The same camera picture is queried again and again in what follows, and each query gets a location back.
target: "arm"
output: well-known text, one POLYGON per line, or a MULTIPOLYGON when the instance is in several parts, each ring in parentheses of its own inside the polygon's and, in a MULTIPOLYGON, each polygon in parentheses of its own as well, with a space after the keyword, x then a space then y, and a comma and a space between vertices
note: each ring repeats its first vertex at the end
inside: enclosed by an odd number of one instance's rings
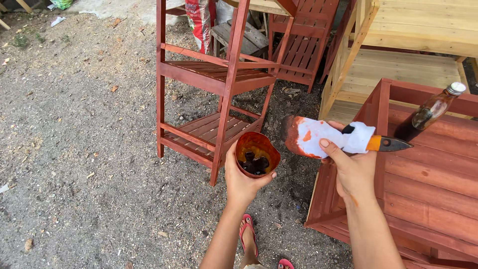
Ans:
POLYGON ((277 176, 270 173, 260 179, 244 175, 236 164, 236 144, 226 154, 226 185, 228 201, 217 224, 214 235, 201 262, 200 269, 232 269, 239 238, 239 227, 247 206, 257 191, 277 176))
MULTIPOLYGON (((342 130, 344 125, 329 122, 342 130)), ((347 208, 354 266, 357 269, 405 269, 373 188, 377 152, 347 156, 327 139, 320 147, 337 165, 337 192, 347 208)))

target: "red wooden box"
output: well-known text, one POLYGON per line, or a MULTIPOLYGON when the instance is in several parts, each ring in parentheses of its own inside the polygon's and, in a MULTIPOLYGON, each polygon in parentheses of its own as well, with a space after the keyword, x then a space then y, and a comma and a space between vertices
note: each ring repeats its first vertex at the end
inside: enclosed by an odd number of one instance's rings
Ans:
MULTIPOLYGON (((391 135, 414 109, 443 89, 383 78, 354 121, 391 135)), ((463 94, 449 111, 478 117, 478 96, 463 94)), ((445 115, 411 141, 379 153, 375 194, 409 269, 478 268, 478 122, 445 115)), ((349 243, 337 169, 322 165, 305 227, 349 243)))

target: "flip-flop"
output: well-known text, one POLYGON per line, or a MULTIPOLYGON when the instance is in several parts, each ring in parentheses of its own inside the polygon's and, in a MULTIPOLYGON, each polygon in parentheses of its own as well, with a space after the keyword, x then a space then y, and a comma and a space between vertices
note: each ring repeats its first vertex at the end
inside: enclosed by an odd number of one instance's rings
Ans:
POLYGON ((277 265, 277 268, 278 268, 278 269, 285 269, 286 266, 288 266, 289 269, 294 269, 294 266, 292 265, 291 262, 289 262, 288 259, 281 259, 281 260, 279 261, 279 264, 277 265))
POLYGON ((242 229, 239 231, 239 237, 240 237, 240 242, 242 243, 242 249, 244 249, 244 251, 246 251, 246 248, 244 246, 244 241, 242 240, 242 233, 244 232, 246 227, 249 227, 252 230, 252 234, 254 236, 254 244, 256 245, 256 258, 257 258, 257 256, 259 255, 259 249, 257 248, 257 243, 256 243, 256 232, 254 231, 254 222, 252 221, 252 217, 249 214, 244 214, 242 216, 242 220, 246 222, 246 224, 244 224, 242 229), (252 225, 247 223, 247 221, 246 221, 247 218, 250 219, 250 222, 252 223, 252 225))

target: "bottle cap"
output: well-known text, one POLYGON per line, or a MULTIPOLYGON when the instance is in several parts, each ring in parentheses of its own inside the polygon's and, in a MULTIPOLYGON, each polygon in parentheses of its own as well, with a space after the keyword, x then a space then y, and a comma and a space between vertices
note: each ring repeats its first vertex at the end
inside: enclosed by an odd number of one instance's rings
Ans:
POLYGON ((461 82, 453 82, 446 90, 453 95, 460 95, 466 91, 467 87, 461 82))

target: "orange handle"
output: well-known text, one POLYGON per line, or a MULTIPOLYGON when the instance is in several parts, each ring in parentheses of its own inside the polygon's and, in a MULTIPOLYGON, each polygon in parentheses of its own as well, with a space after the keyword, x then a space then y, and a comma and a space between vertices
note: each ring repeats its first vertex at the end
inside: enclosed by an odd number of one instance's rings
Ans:
POLYGON ((380 149, 381 140, 382 140, 381 135, 372 135, 369 143, 367 144, 366 150, 378 151, 380 149))

